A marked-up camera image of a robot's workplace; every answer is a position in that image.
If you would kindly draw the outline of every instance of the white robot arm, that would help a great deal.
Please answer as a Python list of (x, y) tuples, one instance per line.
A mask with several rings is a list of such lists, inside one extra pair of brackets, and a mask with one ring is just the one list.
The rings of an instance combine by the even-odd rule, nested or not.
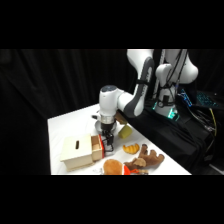
[(130, 118), (137, 117), (142, 113), (148, 84), (154, 70), (153, 52), (154, 49), (128, 49), (129, 62), (138, 73), (134, 95), (120, 90), (116, 86), (105, 86), (101, 89), (98, 120), (101, 121), (103, 131), (110, 132), (112, 130), (118, 109)]
[(190, 84), (198, 77), (198, 69), (189, 58), (187, 49), (166, 49), (166, 61), (156, 70), (156, 76), (160, 81), (160, 95), (156, 104), (156, 113), (173, 118), (175, 110), (175, 97), (179, 84)]
[[(101, 122), (102, 132), (109, 133), (112, 130), (118, 109), (130, 118), (142, 113), (154, 70), (153, 53), (154, 49), (128, 49), (128, 60), (138, 73), (134, 95), (116, 86), (105, 86), (101, 89), (100, 116), (97, 119)], [(160, 115), (173, 118), (178, 85), (193, 82), (198, 76), (198, 69), (191, 63), (187, 49), (166, 49), (165, 58), (169, 64), (159, 66), (156, 71), (161, 90), (155, 111)]]

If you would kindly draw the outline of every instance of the stuffed toy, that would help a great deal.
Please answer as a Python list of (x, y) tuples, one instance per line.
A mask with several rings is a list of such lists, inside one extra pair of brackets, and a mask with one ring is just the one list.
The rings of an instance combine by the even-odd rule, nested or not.
[(127, 166), (129, 170), (138, 170), (148, 166), (159, 165), (164, 161), (165, 157), (163, 155), (159, 155), (157, 157), (157, 154), (154, 150), (151, 150), (150, 155), (148, 155), (147, 149), (148, 146), (143, 144), (139, 157), (135, 158), (130, 163), (124, 163), (124, 165)]
[(103, 166), (104, 169), (104, 175), (109, 175), (109, 176), (117, 176), (117, 175), (131, 175), (133, 174), (138, 174), (138, 175), (148, 175), (148, 171), (147, 170), (129, 170), (127, 166), (125, 166), (124, 164), (120, 163), (117, 160), (107, 160), (104, 163)]

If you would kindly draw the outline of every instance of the black curtain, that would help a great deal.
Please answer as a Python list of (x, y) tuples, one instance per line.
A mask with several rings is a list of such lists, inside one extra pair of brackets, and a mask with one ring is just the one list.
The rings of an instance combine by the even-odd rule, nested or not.
[[(155, 51), (156, 66), (160, 52)], [(133, 93), (137, 73), (126, 53), (1, 49), (0, 173), (50, 174), (47, 119), (97, 104), (104, 85)], [(224, 93), (223, 49), (190, 49), (190, 57), (200, 71), (199, 89)]]

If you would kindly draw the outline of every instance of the cardboard box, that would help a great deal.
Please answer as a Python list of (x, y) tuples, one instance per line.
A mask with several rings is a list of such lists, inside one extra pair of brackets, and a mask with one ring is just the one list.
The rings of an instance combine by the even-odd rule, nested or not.
[(64, 162), (67, 171), (73, 171), (94, 165), (104, 158), (104, 146), (100, 135), (90, 134), (79, 137), (68, 137), (64, 140), (61, 153), (61, 162)]

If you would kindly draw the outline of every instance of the white table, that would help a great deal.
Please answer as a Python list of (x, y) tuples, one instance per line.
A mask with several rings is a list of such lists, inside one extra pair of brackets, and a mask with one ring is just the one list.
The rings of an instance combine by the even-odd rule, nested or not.
[(177, 164), (173, 159), (166, 155), (161, 149), (155, 146), (152, 142), (146, 139), (133, 127), (133, 133), (127, 139), (120, 139), (118, 132), (122, 129), (122, 125), (118, 124), (118, 127), (114, 133), (114, 149), (115, 154), (96, 162), (94, 166), (76, 170), (73, 172), (67, 172), (64, 163), (60, 162), (60, 155), (63, 148), (64, 139), (69, 136), (79, 136), (82, 134), (90, 133), (92, 136), (97, 135), (95, 130), (96, 120), (91, 118), (92, 114), (99, 111), (99, 105), (91, 106), (82, 110), (78, 110), (69, 114), (65, 114), (59, 117), (55, 117), (48, 120), (49, 142), (50, 142), (50, 163), (52, 175), (99, 175), (96, 170), (103, 168), (103, 164), (108, 159), (115, 159), (124, 162), (131, 162), (136, 155), (129, 155), (122, 149), (123, 145), (129, 146), (135, 143), (148, 145), (148, 150), (154, 149), (157, 154), (163, 154), (165, 156), (164, 162), (155, 167), (150, 167), (150, 175), (190, 175), (183, 167)]

